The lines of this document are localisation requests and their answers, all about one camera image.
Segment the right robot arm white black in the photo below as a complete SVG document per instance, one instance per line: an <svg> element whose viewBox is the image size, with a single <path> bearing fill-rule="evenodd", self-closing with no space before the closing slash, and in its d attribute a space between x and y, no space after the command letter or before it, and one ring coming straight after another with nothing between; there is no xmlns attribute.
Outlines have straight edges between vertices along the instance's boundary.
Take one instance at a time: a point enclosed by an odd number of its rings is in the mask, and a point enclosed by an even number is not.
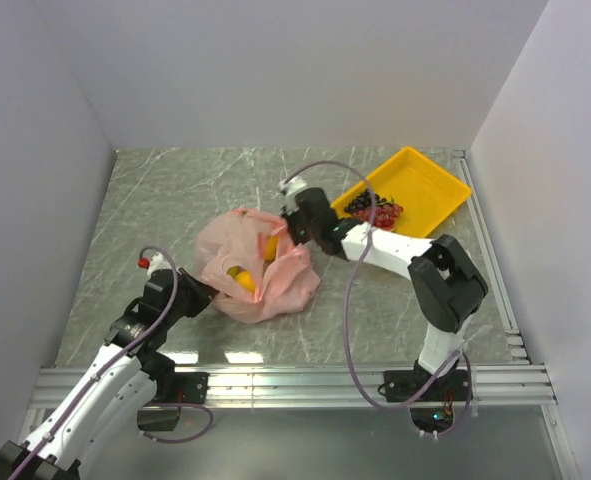
<svg viewBox="0 0 591 480"><path fill-rule="evenodd" d="M415 375L420 395L437 399L451 384L469 318L489 287L461 244L450 235L436 240L408 237L353 218L341 219L323 189L300 178L279 185L282 217L297 245L310 241L342 260L363 261L409 280L427 321Z"/></svg>

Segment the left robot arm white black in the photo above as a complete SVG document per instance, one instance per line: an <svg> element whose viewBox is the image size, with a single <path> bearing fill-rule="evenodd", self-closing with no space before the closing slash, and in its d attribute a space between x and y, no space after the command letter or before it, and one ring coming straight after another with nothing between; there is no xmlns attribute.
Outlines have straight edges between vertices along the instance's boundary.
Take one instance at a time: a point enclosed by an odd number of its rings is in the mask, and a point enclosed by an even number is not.
<svg viewBox="0 0 591 480"><path fill-rule="evenodd" d="M185 270L150 273L141 296L109 330L91 366L51 415L20 443L0 448L0 479L83 479L107 444L144 407L180 417L205 405L208 375L181 374L160 353L169 330L205 310L217 292Z"/></svg>

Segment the pink plastic bag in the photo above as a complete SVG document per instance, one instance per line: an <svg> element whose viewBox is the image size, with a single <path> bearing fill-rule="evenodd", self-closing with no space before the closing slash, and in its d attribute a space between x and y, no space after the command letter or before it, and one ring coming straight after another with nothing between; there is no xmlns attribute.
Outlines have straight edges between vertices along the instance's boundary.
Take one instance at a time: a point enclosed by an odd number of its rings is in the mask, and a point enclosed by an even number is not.
<svg viewBox="0 0 591 480"><path fill-rule="evenodd" d="M278 236L279 244L268 263L263 253L270 236ZM227 274L234 266L251 274L254 293ZM293 244L286 221L252 208L231 210L204 227L195 240L193 272L217 291L214 308L247 324L303 311L321 283L308 248Z"/></svg>

